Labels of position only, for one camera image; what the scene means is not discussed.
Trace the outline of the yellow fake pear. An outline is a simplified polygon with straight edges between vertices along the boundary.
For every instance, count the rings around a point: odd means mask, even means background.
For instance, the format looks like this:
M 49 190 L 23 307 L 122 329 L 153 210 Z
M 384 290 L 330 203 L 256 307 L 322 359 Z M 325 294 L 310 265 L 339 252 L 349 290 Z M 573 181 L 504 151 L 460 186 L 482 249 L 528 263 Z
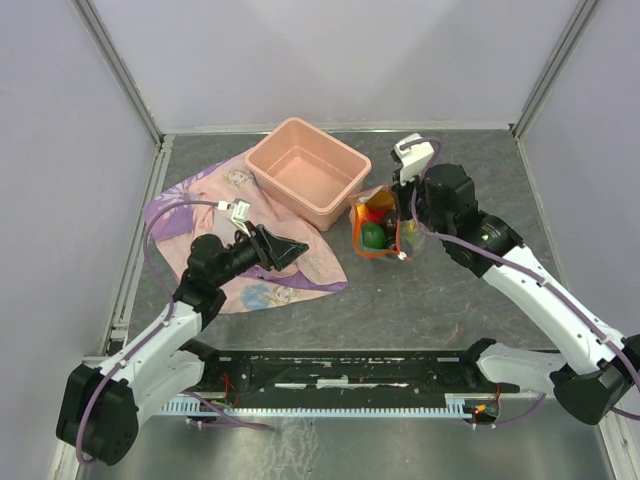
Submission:
M 395 200 L 390 191 L 380 190 L 367 200 L 366 205 L 369 209 L 394 210 Z

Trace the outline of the red fake pepper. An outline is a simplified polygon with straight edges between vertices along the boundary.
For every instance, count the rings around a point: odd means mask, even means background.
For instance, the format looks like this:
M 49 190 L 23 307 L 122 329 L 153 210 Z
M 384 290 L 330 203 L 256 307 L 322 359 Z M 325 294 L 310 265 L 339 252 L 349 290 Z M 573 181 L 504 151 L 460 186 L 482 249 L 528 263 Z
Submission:
M 386 213 L 387 211 L 384 209 L 369 208 L 367 205 L 365 205 L 363 210 L 363 221 L 365 223 L 371 222 L 381 224 Z

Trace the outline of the green fake apple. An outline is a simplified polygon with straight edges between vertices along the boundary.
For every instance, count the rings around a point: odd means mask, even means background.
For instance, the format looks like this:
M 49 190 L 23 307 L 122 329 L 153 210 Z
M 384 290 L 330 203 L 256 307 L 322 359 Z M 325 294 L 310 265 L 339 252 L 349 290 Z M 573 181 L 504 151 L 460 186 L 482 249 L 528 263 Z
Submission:
M 401 221 L 398 233 L 399 250 L 407 257 L 413 257 L 422 251 L 425 237 L 413 220 Z

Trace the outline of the clear zip top bag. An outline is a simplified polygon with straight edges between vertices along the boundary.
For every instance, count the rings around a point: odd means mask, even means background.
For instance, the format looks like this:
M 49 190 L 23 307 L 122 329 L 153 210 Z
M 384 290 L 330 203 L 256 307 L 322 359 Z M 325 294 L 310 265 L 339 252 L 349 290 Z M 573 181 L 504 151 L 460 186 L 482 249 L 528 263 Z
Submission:
M 394 210 L 387 210 L 383 222 L 379 224 L 386 233 L 386 244 L 384 248 L 381 250 L 367 249 L 362 244 L 361 225 L 365 223 L 363 221 L 364 206 L 367 200 L 380 190 L 388 190 L 391 192 L 388 185 L 379 185 L 351 195 L 348 198 L 350 206 L 349 219 L 352 227 L 352 246 L 359 256 L 366 259 L 411 261 L 423 251 L 424 247 L 420 253 L 413 257 L 407 257 L 399 250 L 398 230 L 401 221 L 398 219 L 396 207 Z

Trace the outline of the dark green fake vegetable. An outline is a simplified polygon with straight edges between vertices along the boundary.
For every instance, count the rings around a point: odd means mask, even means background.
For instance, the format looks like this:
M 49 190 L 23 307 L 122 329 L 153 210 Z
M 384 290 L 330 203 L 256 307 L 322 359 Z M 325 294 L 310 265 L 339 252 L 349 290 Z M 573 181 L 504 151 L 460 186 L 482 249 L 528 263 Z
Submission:
M 374 222 L 366 222 L 361 225 L 362 244 L 367 249 L 381 250 L 386 244 L 385 230 Z

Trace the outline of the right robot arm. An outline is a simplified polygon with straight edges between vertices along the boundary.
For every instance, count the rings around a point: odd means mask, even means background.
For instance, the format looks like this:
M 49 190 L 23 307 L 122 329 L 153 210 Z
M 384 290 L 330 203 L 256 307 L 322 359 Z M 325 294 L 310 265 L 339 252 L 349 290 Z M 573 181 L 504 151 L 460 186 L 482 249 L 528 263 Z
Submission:
M 555 352 L 481 339 L 458 368 L 467 389 L 511 384 L 553 396 L 575 419 L 596 425 L 639 385 L 639 338 L 608 325 L 538 261 L 522 237 L 478 206 L 475 184 L 455 164 L 393 173 L 399 212 L 442 242 L 449 257 L 504 294 L 552 341 Z

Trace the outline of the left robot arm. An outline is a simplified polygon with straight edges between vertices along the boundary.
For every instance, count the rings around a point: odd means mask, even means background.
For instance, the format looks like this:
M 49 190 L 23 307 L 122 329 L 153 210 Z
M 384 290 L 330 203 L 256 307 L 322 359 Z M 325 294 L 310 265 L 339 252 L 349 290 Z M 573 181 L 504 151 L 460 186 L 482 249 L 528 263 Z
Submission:
M 143 424 L 171 399 L 194 385 L 209 390 L 219 383 L 220 364 L 186 346 L 222 309 L 224 285 L 256 266 L 281 271 L 308 248 L 252 224 L 229 245 L 213 234 L 196 238 L 159 317 L 115 355 L 69 374 L 57 438 L 74 447 L 84 465 L 118 463 Z

